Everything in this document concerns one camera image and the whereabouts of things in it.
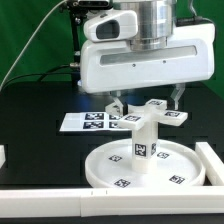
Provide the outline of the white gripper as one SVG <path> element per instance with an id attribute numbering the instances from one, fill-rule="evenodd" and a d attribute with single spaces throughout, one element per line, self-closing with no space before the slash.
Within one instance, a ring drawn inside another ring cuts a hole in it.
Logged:
<path id="1" fill-rule="evenodd" d="M 126 41 L 86 41 L 81 51 L 82 88 L 88 93 L 112 91 L 114 108 L 128 114 L 128 104 L 118 90 L 176 84 L 172 108 L 187 82 L 209 79 L 214 73 L 215 26 L 211 23 L 176 27 L 167 46 L 157 50 L 133 51 Z"/>

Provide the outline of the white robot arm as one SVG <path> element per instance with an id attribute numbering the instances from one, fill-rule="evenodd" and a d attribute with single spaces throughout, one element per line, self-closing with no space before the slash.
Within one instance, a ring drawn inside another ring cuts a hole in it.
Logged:
<path id="1" fill-rule="evenodd" d="M 113 0 L 84 24 L 82 88 L 88 93 L 173 84 L 174 105 L 188 82 L 214 73 L 215 25 L 178 21 L 177 0 Z"/>

